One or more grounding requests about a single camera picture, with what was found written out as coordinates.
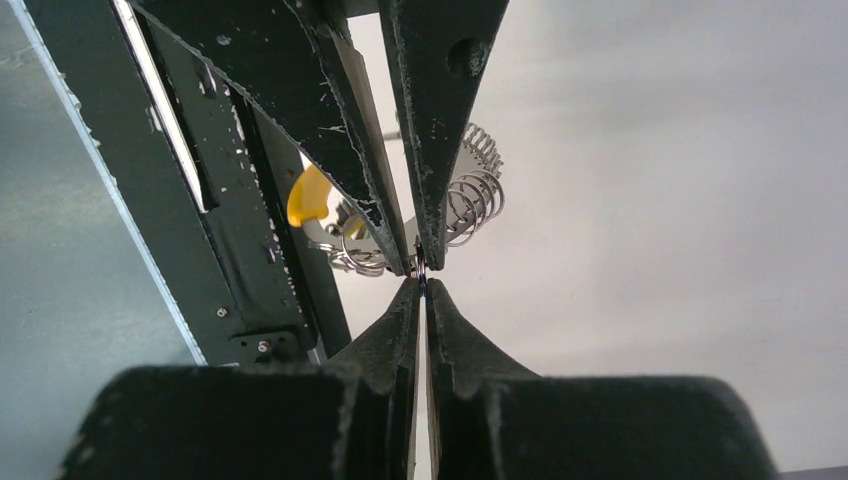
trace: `silver spring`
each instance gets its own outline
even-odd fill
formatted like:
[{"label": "silver spring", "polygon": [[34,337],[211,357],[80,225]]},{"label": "silver spring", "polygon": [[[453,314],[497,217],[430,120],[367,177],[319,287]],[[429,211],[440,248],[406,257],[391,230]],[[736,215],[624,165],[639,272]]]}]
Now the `silver spring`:
[{"label": "silver spring", "polygon": [[[483,225],[501,213],[506,200],[499,180],[503,161],[495,140],[476,124],[469,123],[461,143],[463,148],[475,156],[480,168],[460,175],[448,185],[448,206],[459,220],[455,224],[446,225],[447,232],[453,234],[460,227],[467,226],[467,228],[454,236],[453,240],[446,242],[446,247],[459,247],[468,243]],[[457,199],[462,203],[462,208],[457,206]],[[379,250],[366,252],[347,248],[345,239],[356,220],[353,207],[342,205],[337,213],[340,218],[346,218],[346,221],[343,221],[341,226],[330,227],[335,227],[336,232],[340,232],[341,249],[329,244],[317,245],[328,254],[330,265],[333,268],[354,271],[366,277],[382,275],[388,262]],[[423,268],[423,262],[419,261],[413,265],[414,274],[423,276]]]},{"label": "silver spring", "polygon": [[353,225],[357,223],[357,220],[356,217],[351,217],[344,222],[341,232],[341,251],[334,253],[331,257],[335,257],[334,260],[342,262],[349,270],[354,270],[360,275],[379,277],[388,266],[388,262],[386,262],[383,255],[379,251],[364,252],[359,249],[348,249],[345,243],[345,239]]},{"label": "silver spring", "polygon": [[[467,207],[464,216],[458,214],[456,198]],[[501,213],[505,200],[500,180],[488,170],[472,170],[451,182],[448,188],[448,206],[460,219],[454,225],[447,225],[448,232],[456,232],[462,225],[469,226],[448,242],[447,246],[459,247],[471,241],[483,225]]]},{"label": "silver spring", "polygon": [[469,123],[462,135],[462,146],[471,151],[480,160],[483,168],[498,172],[503,165],[498,153],[497,142],[476,123]]}]

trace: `gray surface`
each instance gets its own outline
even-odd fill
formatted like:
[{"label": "gray surface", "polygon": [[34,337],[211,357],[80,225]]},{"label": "gray surface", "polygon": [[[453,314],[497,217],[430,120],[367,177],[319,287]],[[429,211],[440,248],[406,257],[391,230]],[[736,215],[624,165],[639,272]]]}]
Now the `gray surface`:
[{"label": "gray surface", "polygon": [[116,372],[192,357],[0,0],[0,478],[49,478]]},{"label": "gray surface", "polygon": [[845,480],[848,479],[848,467],[821,468],[784,473],[781,480]]}]

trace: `yellow object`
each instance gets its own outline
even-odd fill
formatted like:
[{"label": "yellow object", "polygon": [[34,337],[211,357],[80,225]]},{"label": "yellow object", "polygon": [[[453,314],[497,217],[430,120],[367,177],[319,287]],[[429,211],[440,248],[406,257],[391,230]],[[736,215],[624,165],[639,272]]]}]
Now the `yellow object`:
[{"label": "yellow object", "polygon": [[363,222],[361,218],[357,218],[353,226],[348,229],[349,233],[347,234],[347,238],[355,238],[359,231],[363,228],[365,228],[365,222]]},{"label": "yellow object", "polygon": [[330,215],[327,200],[333,185],[317,168],[310,165],[294,183],[289,201],[286,204],[286,216],[289,225],[302,227],[309,220],[323,220]]}]

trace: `scratched black paint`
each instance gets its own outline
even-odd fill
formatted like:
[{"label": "scratched black paint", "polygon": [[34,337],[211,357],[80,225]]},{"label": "scratched black paint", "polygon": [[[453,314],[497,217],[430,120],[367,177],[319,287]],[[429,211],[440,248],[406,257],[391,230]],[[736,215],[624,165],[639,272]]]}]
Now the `scratched black paint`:
[{"label": "scratched black paint", "polygon": [[441,270],[448,183],[507,0],[378,3],[418,229]]},{"label": "scratched black paint", "polygon": [[309,156],[364,212],[392,270],[402,274],[408,252],[385,146],[362,58],[344,38],[345,19],[327,21],[337,10],[300,0],[135,4]]},{"label": "scratched black paint", "polygon": [[[226,105],[226,111],[203,110],[205,106],[221,108],[223,102],[238,100],[238,95],[233,92],[234,98],[226,97],[220,78],[209,78],[205,66],[197,65],[178,45],[168,50],[173,63],[165,65],[163,52],[148,38],[157,65],[163,69],[166,90],[180,97],[172,103],[189,149],[199,160],[205,197],[211,200],[207,203],[210,213],[203,215],[198,213],[165,135],[151,126],[151,98],[110,2],[80,0],[71,5],[31,0],[27,7],[57,67],[79,98],[83,119],[101,143],[100,154],[208,363],[252,362],[255,357],[234,349],[230,338],[257,330],[292,332],[298,348],[304,350],[315,345],[316,329],[329,354],[346,345],[350,333],[332,273],[325,258],[314,258],[320,252],[309,252],[307,240],[287,235],[291,232],[286,229],[277,232],[284,255],[275,253],[284,260],[269,264],[269,250],[262,249],[274,242],[268,220],[272,215],[281,218],[279,200],[270,199],[270,205],[277,205],[276,212],[266,209],[264,217],[254,216],[258,212],[254,207],[263,203],[249,164],[241,170],[236,163],[246,158],[246,152],[238,153],[242,146],[234,143],[241,140],[232,104]],[[140,23],[150,35],[143,19]],[[186,121],[186,109],[194,115],[192,125]],[[242,116],[250,144],[250,115]],[[259,155],[264,139],[253,143],[258,145],[254,155]],[[283,168],[299,167],[297,156],[280,158],[275,152],[274,159],[293,162],[283,162]],[[238,172],[228,173],[228,168]],[[265,186],[263,190],[280,197],[279,192],[273,194],[273,188]],[[243,211],[245,205],[249,211]],[[215,235],[213,230],[223,233]],[[223,243],[230,247],[222,249]],[[309,275],[300,275],[306,268],[303,262],[309,263]],[[242,281],[240,275],[249,278]],[[289,282],[297,287],[296,292]],[[226,314],[218,315],[219,309]]]}]

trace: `white wall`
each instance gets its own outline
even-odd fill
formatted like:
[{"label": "white wall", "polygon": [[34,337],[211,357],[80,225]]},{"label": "white wall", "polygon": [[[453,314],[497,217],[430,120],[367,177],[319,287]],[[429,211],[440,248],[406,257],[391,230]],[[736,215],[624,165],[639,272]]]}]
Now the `white wall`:
[{"label": "white wall", "polygon": [[[846,18],[839,0],[513,0],[472,115],[507,207],[435,276],[539,373],[714,375],[781,470],[847,464]],[[379,23],[352,29],[391,130]],[[358,334],[399,281],[339,284]]]}]

